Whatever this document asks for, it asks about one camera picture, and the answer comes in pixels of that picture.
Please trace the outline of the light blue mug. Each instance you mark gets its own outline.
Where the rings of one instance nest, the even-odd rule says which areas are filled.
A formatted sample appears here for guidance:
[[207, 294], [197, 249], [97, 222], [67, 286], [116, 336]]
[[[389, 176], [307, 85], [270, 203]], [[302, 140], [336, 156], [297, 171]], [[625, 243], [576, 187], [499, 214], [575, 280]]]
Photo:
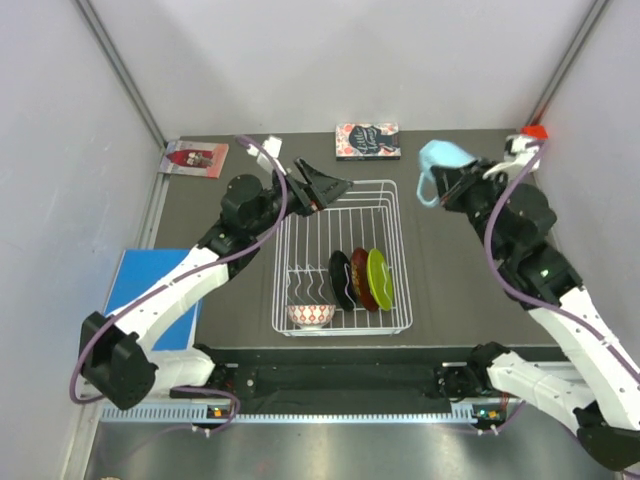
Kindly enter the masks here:
[[427, 208], [434, 208], [437, 194], [432, 199], [424, 196], [424, 187], [427, 183], [435, 185], [432, 167], [444, 167], [453, 170], [453, 187], [448, 192], [446, 201], [456, 199], [475, 181], [473, 165], [476, 158], [463, 150], [458, 145], [443, 140], [429, 141], [418, 154], [418, 166], [420, 170], [416, 197]]

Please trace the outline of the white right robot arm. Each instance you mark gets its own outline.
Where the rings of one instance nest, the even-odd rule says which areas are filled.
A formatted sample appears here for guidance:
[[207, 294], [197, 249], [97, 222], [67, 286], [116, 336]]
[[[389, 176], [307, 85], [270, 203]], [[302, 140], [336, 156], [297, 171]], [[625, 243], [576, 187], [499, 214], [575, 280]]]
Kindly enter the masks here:
[[431, 205], [464, 214], [484, 244], [507, 296], [561, 347], [584, 382], [574, 386], [497, 342], [474, 347], [467, 384], [476, 394], [515, 395], [560, 422], [605, 468], [639, 462], [639, 368], [597, 313], [566, 257], [547, 240], [557, 216], [529, 183], [490, 175], [491, 162], [420, 164], [421, 182], [438, 195]]

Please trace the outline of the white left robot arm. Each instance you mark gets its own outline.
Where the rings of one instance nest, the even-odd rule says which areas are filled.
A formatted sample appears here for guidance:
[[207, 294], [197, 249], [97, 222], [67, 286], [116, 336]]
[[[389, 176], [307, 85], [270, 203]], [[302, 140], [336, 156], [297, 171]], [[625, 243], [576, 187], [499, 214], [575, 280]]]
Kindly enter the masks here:
[[287, 216], [318, 213], [354, 184], [302, 158], [294, 163], [302, 177], [275, 167], [271, 188], [251, 174], [234, 177], [221, 199], [219, 219], [176, 267], [112, 313], [91, 313], [81, 326], [72, 376], [83, 377], [121, 410], [150, 393], [181, 387], [195, 387], [209, 397], [220, 394], [227, 374], [201, 349], [162, 353], [153, 347], [193, 305], [235, 278]]

